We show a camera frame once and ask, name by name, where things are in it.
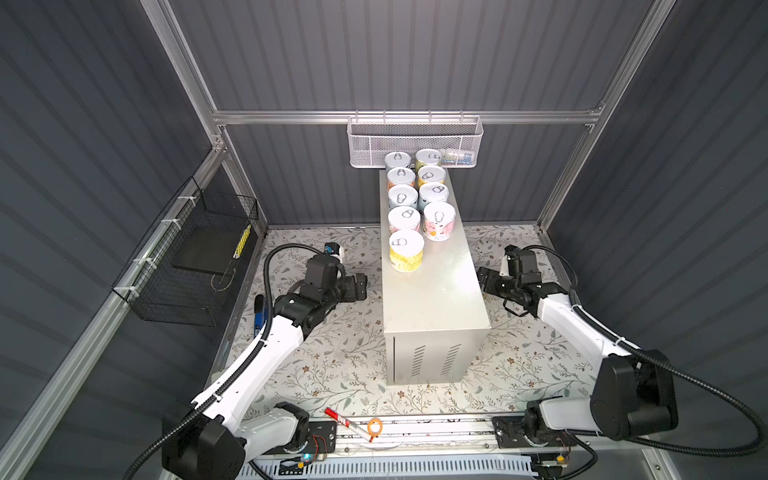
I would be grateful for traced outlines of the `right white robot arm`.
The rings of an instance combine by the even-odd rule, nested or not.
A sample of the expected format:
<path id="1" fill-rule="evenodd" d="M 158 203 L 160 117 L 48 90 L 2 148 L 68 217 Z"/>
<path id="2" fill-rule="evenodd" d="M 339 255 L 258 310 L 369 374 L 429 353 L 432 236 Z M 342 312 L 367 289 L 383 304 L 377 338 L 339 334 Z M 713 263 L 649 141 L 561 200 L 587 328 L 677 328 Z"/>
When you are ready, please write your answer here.
<path id="1" fill-rule="evenodd" d="M 678 426 L 674 380 L 662 367 L 661 352 L 626 342 L 575 303 L 573 291 L 545 282 L 536 252 L 543 246 L 505 248 L 501 268 L 479 267 L 481 290 L 502 300 L 514 316 L 529 314 L 554 328 L 597 371 L 593 389 L 583 398 L 563 395 L 528 404 L 524 429 L 529 439 L 571 430 L 622 441 Z"/>

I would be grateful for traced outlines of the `orange label can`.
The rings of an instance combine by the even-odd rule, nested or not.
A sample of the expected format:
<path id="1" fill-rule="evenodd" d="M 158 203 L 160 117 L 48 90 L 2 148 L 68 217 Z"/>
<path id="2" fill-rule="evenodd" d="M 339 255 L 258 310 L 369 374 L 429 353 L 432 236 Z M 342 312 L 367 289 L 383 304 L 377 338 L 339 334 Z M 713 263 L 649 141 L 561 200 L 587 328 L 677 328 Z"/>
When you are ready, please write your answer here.
<path id="1" fill-rule="evenodd" d="M 386 178 L 389 189 L 402 185 L 413 187 L 416 184 L 416 174 L 408 167 L 392 168 L 387 171 Z"/>

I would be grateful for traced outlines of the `dark red label can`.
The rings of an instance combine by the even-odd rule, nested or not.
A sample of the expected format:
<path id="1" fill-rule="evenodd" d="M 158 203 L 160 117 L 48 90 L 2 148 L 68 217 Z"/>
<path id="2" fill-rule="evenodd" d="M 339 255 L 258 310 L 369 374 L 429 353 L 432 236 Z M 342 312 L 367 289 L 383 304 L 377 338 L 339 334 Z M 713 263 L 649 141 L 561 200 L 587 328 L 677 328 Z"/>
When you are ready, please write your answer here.
<path id="1" fill-rule="evenodd" d="M 423 211 L 423 233 L 428 240 L 446 241 L 450 238 L 456 220 L 456 210 L 448 202 L 431 202 Z"/>

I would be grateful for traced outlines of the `pink label can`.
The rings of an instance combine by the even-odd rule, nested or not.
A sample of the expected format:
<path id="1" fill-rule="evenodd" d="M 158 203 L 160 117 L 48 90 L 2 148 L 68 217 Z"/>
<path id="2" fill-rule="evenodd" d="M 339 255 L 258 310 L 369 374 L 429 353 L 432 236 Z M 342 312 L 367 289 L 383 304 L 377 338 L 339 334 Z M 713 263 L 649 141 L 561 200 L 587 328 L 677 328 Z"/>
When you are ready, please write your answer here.
<path id="1" fill-rule="evenodd" d="M 397 206 L 389 211 L 387 220 L 390 233 L 401 230 L 418 231 L 421 226 L 421 213 L 411 206 Z"/>

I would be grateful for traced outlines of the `silver top can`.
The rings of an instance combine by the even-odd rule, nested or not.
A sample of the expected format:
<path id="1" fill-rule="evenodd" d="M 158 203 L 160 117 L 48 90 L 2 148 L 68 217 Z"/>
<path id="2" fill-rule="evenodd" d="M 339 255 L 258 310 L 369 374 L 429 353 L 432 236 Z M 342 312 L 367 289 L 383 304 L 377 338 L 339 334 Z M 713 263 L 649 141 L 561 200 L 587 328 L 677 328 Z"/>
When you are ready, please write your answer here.
<path id="1" fill-rule="evenodd" d="M 447 202 L 450 196 L 448 187 L 440 182 L 428 182 L 419 188 L 418 209 L 424 208 L 433 202 Z"/>

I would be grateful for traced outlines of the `yellow label can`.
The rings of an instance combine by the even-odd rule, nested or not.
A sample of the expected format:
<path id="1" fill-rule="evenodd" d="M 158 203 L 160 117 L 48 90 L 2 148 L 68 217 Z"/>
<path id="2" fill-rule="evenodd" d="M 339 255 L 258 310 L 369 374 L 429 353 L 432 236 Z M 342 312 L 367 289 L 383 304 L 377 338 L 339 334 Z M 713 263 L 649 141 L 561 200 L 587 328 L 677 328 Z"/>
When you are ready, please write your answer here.
<path id="1" fill-rule="evenodd" d="M 417 172 L 418 187 L 428 183 L 443 184 L 446 178 L 446 171 L 437 165 L 426 165 Z"/>

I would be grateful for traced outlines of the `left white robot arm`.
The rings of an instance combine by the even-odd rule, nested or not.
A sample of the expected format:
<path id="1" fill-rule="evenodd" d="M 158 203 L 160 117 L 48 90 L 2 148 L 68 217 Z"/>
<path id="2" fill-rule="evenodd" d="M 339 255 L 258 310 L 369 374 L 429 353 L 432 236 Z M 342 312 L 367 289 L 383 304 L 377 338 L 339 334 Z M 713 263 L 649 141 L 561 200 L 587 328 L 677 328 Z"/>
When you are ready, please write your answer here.
<path id="1" fill-rule="evenodd" d="M 196 396 L 176 427 L 164 425 L 164 470 L 181 479 L 234 479 L 241 468 L 275 448 L 300 453 L 310 441 L 309 415 L 289 402 L 247 420 L 245 414 L 282 363 L 340 303 L 363 301 L 367 278 L 347 274 L 343 248 L 314 249 L 303 280 L 274 298 L 264 292 L 263 324 L 228 369 Z"/>

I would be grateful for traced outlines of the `teal label can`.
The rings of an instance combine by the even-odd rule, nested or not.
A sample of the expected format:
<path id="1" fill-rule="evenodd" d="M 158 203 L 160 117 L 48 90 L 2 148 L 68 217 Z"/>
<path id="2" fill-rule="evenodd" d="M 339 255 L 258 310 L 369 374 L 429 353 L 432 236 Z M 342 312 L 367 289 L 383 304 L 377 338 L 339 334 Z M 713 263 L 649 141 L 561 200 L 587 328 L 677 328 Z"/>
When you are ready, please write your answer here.
<path id="1" fill-rule="evenodd" d="M 409 168 L 412 158 L 407 152 L 395 151 L 387 153 L 384 157 L 385 168 L 387 171 L 396 168 Z"/>

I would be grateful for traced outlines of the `green label can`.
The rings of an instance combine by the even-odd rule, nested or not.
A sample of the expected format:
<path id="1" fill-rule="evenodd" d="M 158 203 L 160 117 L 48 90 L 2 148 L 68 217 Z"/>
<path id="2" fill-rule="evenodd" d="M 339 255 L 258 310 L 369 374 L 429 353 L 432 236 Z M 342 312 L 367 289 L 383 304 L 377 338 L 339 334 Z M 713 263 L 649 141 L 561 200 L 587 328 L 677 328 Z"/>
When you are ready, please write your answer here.
<path id="1" fill-rule="evenodd" d="M 442 164 L 442 154 L 440 150 L 424 148 L 416 152 L 416 170 L 425 166 L 440 166 Z"/>

